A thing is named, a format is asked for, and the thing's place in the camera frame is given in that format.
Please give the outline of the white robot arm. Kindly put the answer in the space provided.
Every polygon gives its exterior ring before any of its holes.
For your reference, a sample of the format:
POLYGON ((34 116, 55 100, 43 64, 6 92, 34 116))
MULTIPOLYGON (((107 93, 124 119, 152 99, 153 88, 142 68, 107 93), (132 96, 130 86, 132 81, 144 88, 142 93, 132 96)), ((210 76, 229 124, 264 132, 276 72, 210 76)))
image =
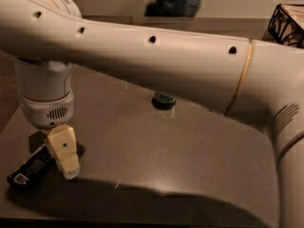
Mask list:
POLYGON ((304 228, 304 52, 247 38, 86 20, 72 0, 0 0, 0 48, 15 57, 25 117, 59 131, 74 66, 182 98, 264 133, 279 228, 304 228))

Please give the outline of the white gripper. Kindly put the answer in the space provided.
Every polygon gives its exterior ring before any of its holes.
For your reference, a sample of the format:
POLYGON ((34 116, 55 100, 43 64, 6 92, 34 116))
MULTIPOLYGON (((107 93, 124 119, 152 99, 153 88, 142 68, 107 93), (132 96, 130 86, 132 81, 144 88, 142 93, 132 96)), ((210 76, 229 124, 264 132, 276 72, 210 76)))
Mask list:
POLYGON ((52 128, 47 133, 47 150, 66 180, 76 178, 80 172, 76 137, 74 129, 66 124, 74 112, 73 93, 51 102, 33 101, 20 95, 19 102, 30 124, 42 130, 52 128))

